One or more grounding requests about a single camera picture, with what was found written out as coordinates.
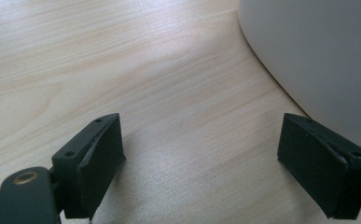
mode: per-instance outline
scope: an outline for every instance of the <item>white container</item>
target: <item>white container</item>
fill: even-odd
[[[239,20],[305,112],[361,146],[361,1],[241,0]]]

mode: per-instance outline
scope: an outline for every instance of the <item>wooden table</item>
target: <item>wooden table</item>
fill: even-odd
[[[277,161],[283,113],[303,112],[237,5],[0,1],[0,184],[119,112],[128,161],[93,223],[354,223],[327,220]]]

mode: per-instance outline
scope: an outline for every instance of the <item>table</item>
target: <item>table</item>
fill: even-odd
[[[119,112],[128,160],[93,223],[355,223],[326,219],[277,161],[283,113],[304,113],[237,5],[0,1],[0,184]]]

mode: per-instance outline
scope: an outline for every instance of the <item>black plastic part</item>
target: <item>black plastic part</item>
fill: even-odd
[[[91,122],[52,157],[54,178],[64,187],[67,218],[93,218],[115,173],[126,160],[119,114]]]
[[[361,147],[314,120],[285,114],[278,158],[327,217],[357,218]]]
[[[46,168],[28,168],[3,182],[0,188],[0,224],[8,223],[60,223]]]

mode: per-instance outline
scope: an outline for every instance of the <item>light wood tabletop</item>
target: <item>light wood tabletop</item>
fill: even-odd
[[[237,8],[0,1],[0,184],[49,168],[118,112],[128,160],[93,223],[361,223],[327,219],[277,161],[284,112],[304,114],[248,46]]]

